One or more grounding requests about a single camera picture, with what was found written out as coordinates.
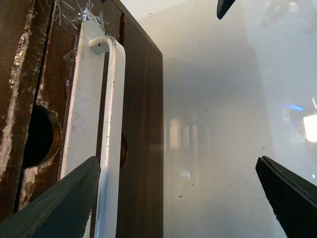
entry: worn wood surface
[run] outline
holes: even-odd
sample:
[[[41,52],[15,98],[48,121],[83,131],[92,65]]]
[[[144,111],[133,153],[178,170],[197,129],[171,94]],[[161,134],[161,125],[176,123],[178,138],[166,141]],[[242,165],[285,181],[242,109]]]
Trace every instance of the worn wood surface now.
[[[8,45],[8,52],[0,53],[0,59],[3,61],[3,67],[0,68],[0,90],[2,93],[0,98],[0,129],[2,131],[0,139],[2,143],[8,143],[8,139],[3,137],[5,131],[3,129],[8,124],[7,112],[11,104],[9,100],[12,100],[12,90],[8,85],[8,79],[10,79],[11,67],[14,66],[13,61],[20,38],[25,32],[27,10],[31,9],[32,6],[35,9],[44,6],[43,2],[36,6],[36,2],[23,2],[19,8],[14,8],[14,3],[6,1],[6,10],[0,9],[0,21],[11,18],[13,13],[19,13],[15,22],[10,22],[12,24],[10,28],[15,30],[6,32],[6,35],[1,33],[0,36],[0,43]],[[33,52],[33,54],[30,54],[30,59],[28,59],[27,54],[25,55],[24,64],[32,62],[28,64],[32,67],[26,69],[19,66],[20,71],[16,77],[24,80],[20,84],[21,86],[16,86],[19,89],[16,91],[18,97],[23,95],[23,102],[21,100],[17,100],[18,103],[14,102],[14,115],[19,114],[21,117],[18,121],[14,121],[17,125],[13,128],[14,133],[9,134],[12,137],[9,139],[14,142],[12,146],[15,145],[14,148],[17,149],[12,152],[7,150],[8,147],[4,147],[2,144],[0,146],[0,221],[13,212],[24,145],[27,139],[27,127],[34,99],[35,105],[41,106],[51,120],[54,140],[44,161],[32,168],[24,169],[22,192],[19,195],[20,208],[46,191],[58,179],[58,165],[62,157],[62,149],[60,148],[63,147],[63,133],[65,126],[67,126],[65,122],[67,113],[65,112],[67,112],[68,106],[68,92],[65,89],[65,78],[71,78],[72,69],[72,65],[67,62],[74,60],[70,57],[67,61],[63,57],[73,49],[76,36],[79,34],[81,20],[72,20],[78,17],[78,13],[83,12],[86,2],[78,0],[78,5],[76,0],[67,1],[67,4],[71,6],[69,8],[65,2],[59,1],[59,5],[55,6],[42,64],[46,36],[43,25],[37,22],[36,29],[42,30],[40,36],[33,33],[28,39],[30,43],[32,40],[37,40],[35,41],[36,46],[41,45],[42,51],[38,49],[33,52],[29,48],[28,52]],[[93,14],[98,15],[100,10],[103,12],[106,34],[114,36],[124,45],[127,59],[122,133],[127,141],[128,157],[120,170],[117,237],[162,237],[162,55],[119,1],[108,0],[102,3],[99,0],[94,0],[91,2],[94,3]],[[47,27],[47,17],[51,9],[49,9],[49,5],[44,9],[46,9],[46,16],[40,18],[35,16],[32,21],[47,19],[45,22]],[[41,72],[41,77],[37,88],[39,72]],[[9,166],[3,166],[6,163],[4,158],[10,158],[8,160]],[[4,168],[7,172],[11,172],[10,175],[3,172]]]
[[[68,54],[73,50],[76,36],[79,35],[79,29],[82,23],[82,13],[84,9],[90,9],[96,16],[103,12],[104,28],[108,35],[119,40],[119,26],[121,20],[121,11],[110,1],[102,3],[101,1],[91,1],[92,8],[86,5],[86,0],[69,0],[67,5],[60,1],[54,7],[53,21],[49,30],[46,54],[41,73],[38,94],[36,95],[36,105],[47,110],[53,126],[54,140],[52,147],[45,160],[39,165],[26,168],[23,171],[23,182],[19,201],[19,209],[25,207],[30,201],[33,201],[52,185],[58,179],[58,166],[61,162],[62,154],[60,146],[64,130],[64,120],[67,120],[67,91],[66,84],[68,73],[72,65],[70,61],[75,60],[75,54]]]
[[[130,16],[122,133],[128,158],[120,170],[118,238],[163,237],[162,54]]]
[[[51,3],[1,1],[0,222],[14,211]]]

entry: white wall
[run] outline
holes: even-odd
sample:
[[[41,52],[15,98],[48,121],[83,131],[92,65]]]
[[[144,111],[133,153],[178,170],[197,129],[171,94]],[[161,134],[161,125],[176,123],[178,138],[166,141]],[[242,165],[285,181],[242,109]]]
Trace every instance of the white wall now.
[[[317,1],[122,2],[164,57],[164,237],[285,238],[255,165],[317,184]]]

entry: wood grain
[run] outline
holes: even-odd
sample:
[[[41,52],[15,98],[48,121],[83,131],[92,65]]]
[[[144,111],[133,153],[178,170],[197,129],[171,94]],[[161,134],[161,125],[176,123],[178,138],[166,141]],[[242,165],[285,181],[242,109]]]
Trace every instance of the wood grain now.
[[[14,210],[51,2],[1,2],[0,222]]]
[[[35,167],[23,170],[23,181],[19,209],[25,207],[58,180],[58,167],[61,163],[64,140],[61,140],[65,132],[67,120],[67,90],[65,78],[72,67],[63,57],[73,50],[76,36],[78,36],[82,20],[72,21],[78,17],[78,13],[86,7],[86,0],[70,0],[65,5],[62,1],[54,7],[53,21],[47,39],[46,54],[44,58],[43,70],[39,84],[39,91],[36,97],[36,105],[43,107],[50,115],[50,120],[54,130],[54,140],[52,147],[42,163]],[[121,11],[110,1],[91,1],[91,11],[95,15],[103,13],[105,32],[119,40],[119,26]]]
[[[120,170],[116,237],[163,237],[162,54],[130,16],[122,133],[128,158]]]

